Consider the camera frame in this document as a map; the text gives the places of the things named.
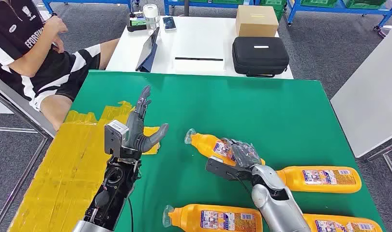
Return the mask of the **person's left hand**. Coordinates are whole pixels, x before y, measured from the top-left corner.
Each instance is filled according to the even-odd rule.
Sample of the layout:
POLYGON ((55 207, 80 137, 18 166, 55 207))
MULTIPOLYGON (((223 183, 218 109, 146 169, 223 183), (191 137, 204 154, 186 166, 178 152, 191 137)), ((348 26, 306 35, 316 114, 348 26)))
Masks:
POLYGON ((64 52, 64 43, 63 43, 63 41, 61 40, 61 38, 60 38, 59 36, 56 36, 56 37, 53 39, 52 44, 53 44, 53 46, 54 46, 53 49, 54 49, 56 52, 58 52, 59 54, 61 54, 61 53, 64 52))

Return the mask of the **person's right hand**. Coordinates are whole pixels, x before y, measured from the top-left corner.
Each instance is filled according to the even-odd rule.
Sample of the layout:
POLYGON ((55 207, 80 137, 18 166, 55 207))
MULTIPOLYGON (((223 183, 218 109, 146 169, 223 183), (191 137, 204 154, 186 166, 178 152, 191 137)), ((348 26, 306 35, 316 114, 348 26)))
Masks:
POLYGON ((44 39, 50 39, 53 41, 53 39, 56 38, 58 34, 65 33, 67 31, 68 28, 63 20, 60 17, 54 15, 45 22, 42 35, 44 39))

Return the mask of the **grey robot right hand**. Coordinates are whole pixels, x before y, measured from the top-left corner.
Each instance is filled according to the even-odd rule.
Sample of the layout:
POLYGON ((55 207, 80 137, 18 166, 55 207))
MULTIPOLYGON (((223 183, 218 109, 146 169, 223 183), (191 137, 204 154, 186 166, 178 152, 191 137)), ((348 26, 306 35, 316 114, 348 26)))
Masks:
POLYGON ((236 162, 237 166, 247 169, 254 165, 265 164, 265 161, 260 158, 253 144, 228 138, 223 138, 222 142, 229 147, 230 157, 236 162))

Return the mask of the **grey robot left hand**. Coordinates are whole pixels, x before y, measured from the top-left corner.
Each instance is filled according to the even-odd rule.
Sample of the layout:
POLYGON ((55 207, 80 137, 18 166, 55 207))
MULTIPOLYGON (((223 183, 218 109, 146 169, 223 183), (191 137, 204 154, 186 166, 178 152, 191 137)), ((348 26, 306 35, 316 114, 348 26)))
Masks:
POLYGON ((135 109, 129 114, 126 124, 128 134, 126 135, 125 146, 141 153, 148 152, 154 145, 160 142, 167 134, 169 128, 169 125, 164 123, 154 134, 150 136, 144 134, 144 118, 151 103, 151 100, 148 100, 150 94, 151 87, 147 85, 143 88, 136 102, 135 109))

